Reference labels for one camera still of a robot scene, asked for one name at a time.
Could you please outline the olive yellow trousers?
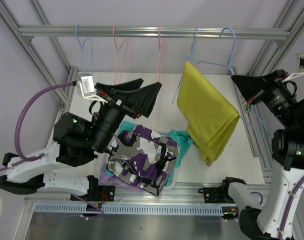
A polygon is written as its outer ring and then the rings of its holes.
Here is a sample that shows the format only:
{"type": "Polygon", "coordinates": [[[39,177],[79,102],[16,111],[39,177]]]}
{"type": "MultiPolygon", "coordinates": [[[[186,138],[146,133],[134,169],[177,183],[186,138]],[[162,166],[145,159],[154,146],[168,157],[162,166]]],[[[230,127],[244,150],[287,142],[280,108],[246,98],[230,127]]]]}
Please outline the olive yellow trousers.
{"type": "Polygon", "coordinates": [[[177,106],[188,122],[187,132],[201,159],[211,166],[223,153],[238,124],[238,110],[188,61],[177,106]]]}

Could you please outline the purple white patterned trousers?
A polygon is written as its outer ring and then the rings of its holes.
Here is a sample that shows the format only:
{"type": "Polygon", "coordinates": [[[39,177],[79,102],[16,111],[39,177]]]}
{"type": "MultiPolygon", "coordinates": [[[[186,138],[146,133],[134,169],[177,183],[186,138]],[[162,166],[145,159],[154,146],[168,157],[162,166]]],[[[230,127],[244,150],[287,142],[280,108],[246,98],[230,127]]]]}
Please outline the purple white patterned trousers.
{"type": "Polygon", "coordinates": [[[175,168],[179,143],[142,125],[121,131],[106,171],[124,184],[160,195],[175,168]]]}

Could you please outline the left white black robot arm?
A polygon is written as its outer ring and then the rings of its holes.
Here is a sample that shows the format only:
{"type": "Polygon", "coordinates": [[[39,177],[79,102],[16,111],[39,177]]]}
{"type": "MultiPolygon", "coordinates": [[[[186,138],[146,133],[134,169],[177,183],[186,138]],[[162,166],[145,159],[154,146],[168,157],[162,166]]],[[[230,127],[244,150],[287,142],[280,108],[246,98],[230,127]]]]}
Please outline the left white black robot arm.
{"type": "Polygon", "coordinates": [[[99,103],[99,110],[91,114],[91,120],[70,112],[62,114],[54,125],[53,143],[25,156],[20,147],[20,131],[28,109],[44,94],[43,91],[37,93],[24,107],[17,122],[16,152],[4,155],[5,174],[0,176],[0,189],[16,195],[67,192],[95,200],[100,190],[95,177],[73,178],[56,175],[55,170],[79,167],[106,153],[124,117],[148,117],[162,87],[159,82],[143,86],[141,78],[115,85],[95,83],[91,75],[80,77],[70,86],[77,87],[82,98],[99,103]]]}

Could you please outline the teal trousers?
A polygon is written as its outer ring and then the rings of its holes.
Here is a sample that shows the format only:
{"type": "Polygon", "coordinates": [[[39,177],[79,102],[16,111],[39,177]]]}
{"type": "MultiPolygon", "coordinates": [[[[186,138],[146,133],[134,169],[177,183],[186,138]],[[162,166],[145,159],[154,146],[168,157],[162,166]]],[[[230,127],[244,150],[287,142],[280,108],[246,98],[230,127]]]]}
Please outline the teal trousers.
{"type": "Polygon", "coordinates": [[[193,139],[190,137],[187,131],[180,131],[172,129],[170,132],[161,132],[161,135],[171,138],[179,144],[179,155],[174,169],[178,169],[181,166],[181,161],[184,155],[187,153],[190,146],[193,144],[193,139]]]}

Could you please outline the lilac purple trousers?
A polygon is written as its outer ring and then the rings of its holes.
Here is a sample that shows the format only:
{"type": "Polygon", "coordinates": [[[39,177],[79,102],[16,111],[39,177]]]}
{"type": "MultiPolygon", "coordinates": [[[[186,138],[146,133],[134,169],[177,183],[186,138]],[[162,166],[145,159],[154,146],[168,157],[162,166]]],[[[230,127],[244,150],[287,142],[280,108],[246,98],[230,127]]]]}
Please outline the lilac purple trousers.
{"type": "Polygon", "coordinates": [[[128,189],[132,189],[134,191],[137,191],[139,193],[143,192],[142,189],[140,189],[138,187],[134,187],[134,186],[128,185],[128,184],[125,184],[124,182],[122,182],[117,177],[107,175],[104,171],[100,173],[99,182],[100,183],[105,183],[105,184],[113,184],[113,185],[122,186],[122,187],[125,187],[125,188],[128,188],[128,189]]]}

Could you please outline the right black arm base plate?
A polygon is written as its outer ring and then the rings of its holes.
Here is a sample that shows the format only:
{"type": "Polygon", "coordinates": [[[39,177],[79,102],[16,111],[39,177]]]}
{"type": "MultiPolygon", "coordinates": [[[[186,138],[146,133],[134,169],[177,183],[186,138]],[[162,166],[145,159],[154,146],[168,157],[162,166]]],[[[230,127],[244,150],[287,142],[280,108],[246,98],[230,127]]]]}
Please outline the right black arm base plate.
{"type": "Polygon", "coordinates": [[[204,187],[200,188],[198,193],[203,194],[206,204],[234,204],[234,200],[222,187],[204,187]]]}

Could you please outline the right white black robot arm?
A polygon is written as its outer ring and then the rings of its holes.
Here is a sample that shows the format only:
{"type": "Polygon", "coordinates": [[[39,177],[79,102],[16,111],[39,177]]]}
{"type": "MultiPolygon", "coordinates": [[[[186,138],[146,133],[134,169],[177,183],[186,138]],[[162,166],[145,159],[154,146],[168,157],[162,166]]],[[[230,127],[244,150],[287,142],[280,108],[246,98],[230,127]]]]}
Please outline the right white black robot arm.
{"type": "Polygon", "coordinates": [[[242,179],[227,177],[219,190],[223,201],[237,205],[240,230],[252,240],[293,239],[292,222],[304,189],[304,99],[296,100],[287,89],[288,77],[284,70],[232,76],[248,104],[264,103],[283,126],[271,140],[273,175],[264,205],[242,179]]]}

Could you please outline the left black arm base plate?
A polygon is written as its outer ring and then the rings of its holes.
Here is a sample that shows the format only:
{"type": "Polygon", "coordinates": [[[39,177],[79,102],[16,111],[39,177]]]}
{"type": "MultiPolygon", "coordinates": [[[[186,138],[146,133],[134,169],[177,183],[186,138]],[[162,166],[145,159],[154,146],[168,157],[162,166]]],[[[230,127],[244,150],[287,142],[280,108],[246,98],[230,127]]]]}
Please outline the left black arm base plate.
{"type": "Polygon", "coordinates": [[[87,194],[80,196],[80,198],[89,202],[113,202],[115,189],[116,187],[114,185],[99,185],[90,188],[87,194]]]}

